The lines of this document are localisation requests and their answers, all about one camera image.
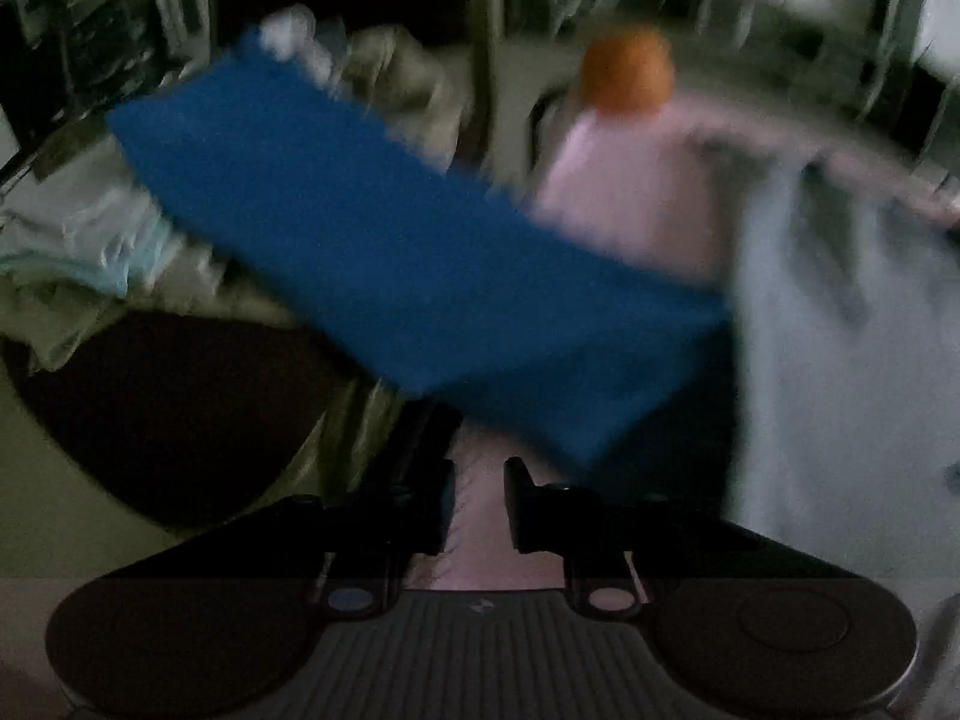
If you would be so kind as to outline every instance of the ribbed surface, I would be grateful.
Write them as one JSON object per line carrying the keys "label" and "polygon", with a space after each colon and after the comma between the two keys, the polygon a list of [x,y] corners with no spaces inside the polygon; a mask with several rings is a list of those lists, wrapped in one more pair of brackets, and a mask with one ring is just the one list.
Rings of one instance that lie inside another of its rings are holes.
{"label": "ribbed surface", "polygon": [[386,617],[332,627],[290,683],[229,720],[727,717],[666,678],[634,629],[541,591],[407,592]]}

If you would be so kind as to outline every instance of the round pad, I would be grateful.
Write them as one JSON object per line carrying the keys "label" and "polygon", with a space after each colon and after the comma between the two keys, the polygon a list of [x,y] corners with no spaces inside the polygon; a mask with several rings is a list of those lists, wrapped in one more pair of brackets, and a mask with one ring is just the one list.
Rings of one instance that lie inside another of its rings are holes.
{"label": "round pad", "polygon": [[210,716],[279,683],[307,652],[303,580],[102,579],[54,613],[47,655],[109,715]]}
{"label": "round pad", "polygon": [[917,651],[896,596],[870,581],[685,581],[655,624],[667,667],[732,712],[845,716],[887,704]]}

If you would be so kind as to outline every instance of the floor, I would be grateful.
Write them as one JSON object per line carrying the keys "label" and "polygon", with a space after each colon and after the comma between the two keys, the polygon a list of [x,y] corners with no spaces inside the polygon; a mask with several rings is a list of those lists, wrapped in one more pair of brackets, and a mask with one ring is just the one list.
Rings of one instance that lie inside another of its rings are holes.
{"label": "floor", "polygon": [[[445,62],[454,74],[469,77],[464,52],[448,52]],[[574,57],[555,50],[510,46],[503,52],[499,75],[510,82],[501,90],[493,135],[491,177],[497,183],[524,180],[523,119],[541,90],[569,77],[574,66]],[[497,446],[504,442],[496,436],[490,440]],[[283,485],[309,490],[311,478],[306,474]],[[475,507],[496,505],[498,480],[488,478],[479,487],[484,493]],[[505,538],[506,532],[497,537]],[[68,705],[43,649],[49,615],[85,580],[175,542],[175,536],[124,508],[74,466],[21,406],[0,367],[0,717],[63,717]],[[530,571],[551,575],[557,567],[547,562]]]}

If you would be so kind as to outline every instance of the blue towel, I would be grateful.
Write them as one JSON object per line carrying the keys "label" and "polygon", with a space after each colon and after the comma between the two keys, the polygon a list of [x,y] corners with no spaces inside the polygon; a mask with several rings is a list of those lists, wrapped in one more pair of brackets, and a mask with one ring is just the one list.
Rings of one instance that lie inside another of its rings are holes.
{"label": "blue towel", "polygon": [[698,374],[727,319],[720,293],[581,250],[426,166],[253,32],[109,124],[168,214],[362,365],[580,469]]}

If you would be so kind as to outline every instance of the circular hole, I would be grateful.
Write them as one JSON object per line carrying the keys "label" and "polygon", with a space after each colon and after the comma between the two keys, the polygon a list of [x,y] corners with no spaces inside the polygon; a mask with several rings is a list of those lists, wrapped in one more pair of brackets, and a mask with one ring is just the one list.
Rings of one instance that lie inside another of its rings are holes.
{"label": "circular hole", "polygon": [[609,611],[610,613],[626,611],[637,603],[634,594],[619,587],[599,587],[589,594],[587,601],[596,610]]}
{"label": "circular hole", "polygon": [[373,605],[373,594],[363,587],[338,587],[326,596],[326,604],[335,611],[363,611]]}

